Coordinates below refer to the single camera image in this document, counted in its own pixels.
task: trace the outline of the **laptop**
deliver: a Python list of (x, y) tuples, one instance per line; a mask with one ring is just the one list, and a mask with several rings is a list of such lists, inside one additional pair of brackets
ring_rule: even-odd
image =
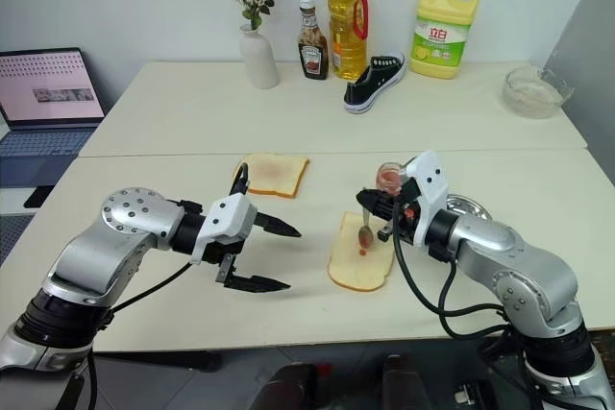
[(0, 186), (54, 185), (105, 117), (79, 48), (0, 53)]

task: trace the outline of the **shoe sole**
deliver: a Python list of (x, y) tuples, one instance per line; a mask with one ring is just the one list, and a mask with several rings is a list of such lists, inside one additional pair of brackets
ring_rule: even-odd
[(374, 105), (374, 103), (376, 103), (376, 99), (378, 98), (378, 95), (381, 94), (381, 91), (386, 90), (390, 86), (393, 86), (394, 84), (399, 82), (404, 76), (405, 72), (406, 72), (406, 57), (404, 57), (404, 61), (402, 61), (402, 66), (400, 70), (397, 71), (397, 74), (395, 74), (391, 79), (386, 81), (386, 83), (383, 86), (381, 86), (378, 90), (376, 90), (374, 94), (369, 97), (369, 100), (367, 100), (365, 103), (361, 105), (349, 105), (347, 103), (344, 103), (344, 108), (351, 114), (362, 114), (363, 112), (367, 112)]

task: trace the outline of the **sneaker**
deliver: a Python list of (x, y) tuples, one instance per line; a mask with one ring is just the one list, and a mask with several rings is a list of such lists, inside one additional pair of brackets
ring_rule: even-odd
[(385, 88), (399, 82), (406, 71), (406, 57), (400, 52), (390, 52), (370, 59), (361, 77), (348, 83), (344, 95), (345, 108), (352, 114), (361, 114), (376, 102)]

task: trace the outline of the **green label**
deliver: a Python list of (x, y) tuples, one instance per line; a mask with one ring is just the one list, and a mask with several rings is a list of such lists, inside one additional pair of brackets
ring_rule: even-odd
[(412, 57), (440, 66), (459, 66), (470, 26), (431, 21), (418, 17)]

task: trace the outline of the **spoon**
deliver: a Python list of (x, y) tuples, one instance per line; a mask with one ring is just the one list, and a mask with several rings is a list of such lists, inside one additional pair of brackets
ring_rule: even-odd
[(369, 210), (363, 209), (363, 226), (358, 230), (358, 244), (362, 249), (369, 249), (374, 242), (374, 233), (369, 227)]

